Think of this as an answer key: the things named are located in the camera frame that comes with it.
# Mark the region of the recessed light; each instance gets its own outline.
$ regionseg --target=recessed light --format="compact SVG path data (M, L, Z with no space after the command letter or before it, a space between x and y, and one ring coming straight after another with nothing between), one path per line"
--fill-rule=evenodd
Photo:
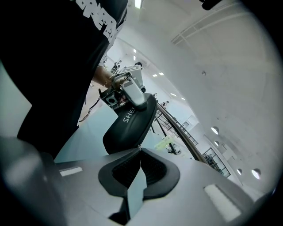
M237 169L238 174L242 175L242 170L241 169Z
M142 0L135 0L134 5L136 8L140 9L142 7Z
M211 130L218 135L219 129L217 127L211 127Z
M260 172L259 169L253 169L252 174L256 179L258 179L258 180L260 179L261 172Z

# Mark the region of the black t-shirt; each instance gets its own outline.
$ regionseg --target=black t-shirt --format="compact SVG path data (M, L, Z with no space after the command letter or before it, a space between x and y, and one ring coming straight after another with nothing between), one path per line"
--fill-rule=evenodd
M77 128L126 6L127 0L1 1L0 57L32 104L20 139L57 155Z

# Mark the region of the cable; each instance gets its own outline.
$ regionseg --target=cable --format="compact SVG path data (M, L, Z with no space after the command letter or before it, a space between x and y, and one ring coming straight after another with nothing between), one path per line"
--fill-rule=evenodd
M98 103L99 100L100 100L100 97L98 97L96 103L88 109L88 114L87 114L81 121L79 121L79 122L82 122L82 121L84 121L84 120L87 119L87 117L89 116L90 112L92 111L92 109L93 109L94 106Z

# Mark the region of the ceiling light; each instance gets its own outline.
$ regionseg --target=ceiling light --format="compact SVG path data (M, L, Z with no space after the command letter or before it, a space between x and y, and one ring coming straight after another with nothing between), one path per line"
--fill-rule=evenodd
M218 135L219 129L217 127L211 127L211 130Z
M142 7L142 0L135 0L134 5L136 8L140 9Z
M237 169L238 174L242 175L242 170L241 169Z
M252 174L256 179L258 179L258 180L260 179L261 172L260 172L259 169L252 170Z

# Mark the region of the wire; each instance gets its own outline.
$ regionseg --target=wire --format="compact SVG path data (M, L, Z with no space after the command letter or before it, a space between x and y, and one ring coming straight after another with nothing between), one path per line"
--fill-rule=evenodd
M92 111L92 109L93 109L94 106L98 103L99 100L100 100L100 97L98 97L96 103L88 109L88 114L87 114L81 121L79 121L79 122L82 122L82 121L84 121L84 120L87 119L87 117L89 116L90 112Z

